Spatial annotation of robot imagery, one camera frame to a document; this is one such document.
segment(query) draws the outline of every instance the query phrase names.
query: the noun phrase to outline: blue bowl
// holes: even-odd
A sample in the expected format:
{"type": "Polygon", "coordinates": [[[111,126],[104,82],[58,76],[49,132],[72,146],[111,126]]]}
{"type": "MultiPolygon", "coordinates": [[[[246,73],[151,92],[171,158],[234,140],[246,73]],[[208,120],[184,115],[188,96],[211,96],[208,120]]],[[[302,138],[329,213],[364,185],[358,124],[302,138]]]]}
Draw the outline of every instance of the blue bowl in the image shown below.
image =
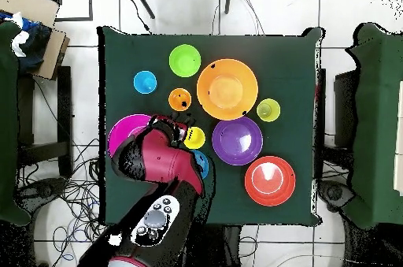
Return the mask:
{"type": "Polygon", "coordinates": [[[209,173],[209,161],[207,157],[199,150],[192,150],[196,157],[196,162],[201,166],[200,175],[202,179],[207,177],[209,173]]]}
{"type": "Polygon", "coordinates": [[[135,75],[134,85],[135,89],[142,95],[148,95],[156,89],[157,78],[150,71],[141,71],[135,75]]]}

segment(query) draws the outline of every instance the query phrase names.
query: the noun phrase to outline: yellow cup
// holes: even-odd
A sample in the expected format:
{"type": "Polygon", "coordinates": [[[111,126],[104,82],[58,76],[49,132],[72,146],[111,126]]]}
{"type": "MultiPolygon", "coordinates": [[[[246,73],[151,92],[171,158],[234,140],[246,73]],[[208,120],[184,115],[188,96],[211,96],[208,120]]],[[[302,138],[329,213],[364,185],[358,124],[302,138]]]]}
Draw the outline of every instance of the yellow cup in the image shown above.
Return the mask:
{"type": "Polygon", "coordinates": [[[183,143],[192,150],[201,148],[205,144],[205,133],[199,127],[190,127],[183,143]]]}
{"type": "Polygon", "coordinates": [[[257,105],[256,111],[260,119],[265,122],[272,122],[280,115],[280,105],[276,100],[268,98],[257,105]]]}

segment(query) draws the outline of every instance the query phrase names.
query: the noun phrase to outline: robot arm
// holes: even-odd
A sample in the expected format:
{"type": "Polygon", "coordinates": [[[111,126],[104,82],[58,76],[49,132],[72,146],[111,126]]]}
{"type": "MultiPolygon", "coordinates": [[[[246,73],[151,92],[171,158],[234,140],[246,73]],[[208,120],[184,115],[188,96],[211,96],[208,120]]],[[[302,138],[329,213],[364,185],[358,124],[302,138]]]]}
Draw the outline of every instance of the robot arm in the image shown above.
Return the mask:
{"type": "MultiPolygon", "coordinates": [[[[204,185],[193,153],[172,146],[177,140],[167,135],[166,125],[131,136],[115,152],[116,174],[157,185],[98,237],[77,267],[175,266],[204,185]]],[[[186,131],[172,134],[186,137],[186,131]]]]}

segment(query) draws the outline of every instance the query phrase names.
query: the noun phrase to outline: pink bowl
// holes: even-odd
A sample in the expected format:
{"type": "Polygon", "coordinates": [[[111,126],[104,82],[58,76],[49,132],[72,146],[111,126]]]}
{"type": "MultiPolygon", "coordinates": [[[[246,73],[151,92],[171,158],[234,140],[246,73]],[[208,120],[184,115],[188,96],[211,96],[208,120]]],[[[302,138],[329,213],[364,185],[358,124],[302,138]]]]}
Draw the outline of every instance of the pink bowl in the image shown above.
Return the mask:
{"type": "Polygon", "coordinates": [[[151,117],[145,114],[133,114],[120,119],[108,136],[108,152],[112,157],[117,147],[130,135],[139,134],[148,124],[151,117]]]}

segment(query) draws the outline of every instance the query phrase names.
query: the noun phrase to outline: blue cloth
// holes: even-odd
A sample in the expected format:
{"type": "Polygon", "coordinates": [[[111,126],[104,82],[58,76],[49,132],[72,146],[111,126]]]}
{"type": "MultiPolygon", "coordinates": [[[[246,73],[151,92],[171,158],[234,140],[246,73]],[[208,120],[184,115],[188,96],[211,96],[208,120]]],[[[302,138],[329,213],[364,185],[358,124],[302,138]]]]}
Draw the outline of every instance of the blue cloth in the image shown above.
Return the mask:
{"type": "Polygon", "coordinates": [[[52,30],[39,24],[28,30],[29,38],[26,43],[21,43],[20,48],[26,57],[19,57],[20,75],[36,70],[43,62],[46,46],[52,30]]]}
{"type": "MultiPolygon", "coordinates": [[[[8,14],[5,13],[0,13],[0,18],[5,19],[5,18],[13,18],[13,16],[9,16],[8,14]]],[[[31,28],[34,26],[39,25],[40,23],[38,21],[30,21],[28,19],[22,18],[22,30],[24,32],[28,32],[31,28]]]]}

